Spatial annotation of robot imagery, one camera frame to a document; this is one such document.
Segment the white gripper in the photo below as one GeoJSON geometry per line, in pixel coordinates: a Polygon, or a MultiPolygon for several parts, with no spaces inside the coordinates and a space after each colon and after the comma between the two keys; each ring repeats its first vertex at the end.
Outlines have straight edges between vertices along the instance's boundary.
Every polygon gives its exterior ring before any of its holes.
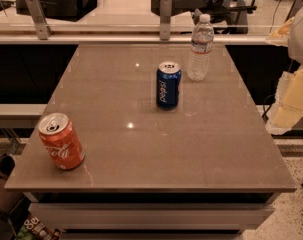
{"type": "MultiPolygon", "coordinates": [[[[265,42],[274,46],[288,46],[289,57],[303,64],[303,7],[273,31],[265,42]]],[[[303,65],[294,73],[283,72],[279,79],[266,123],[272,135],[291,130],[303,116],[303,65]]]]}

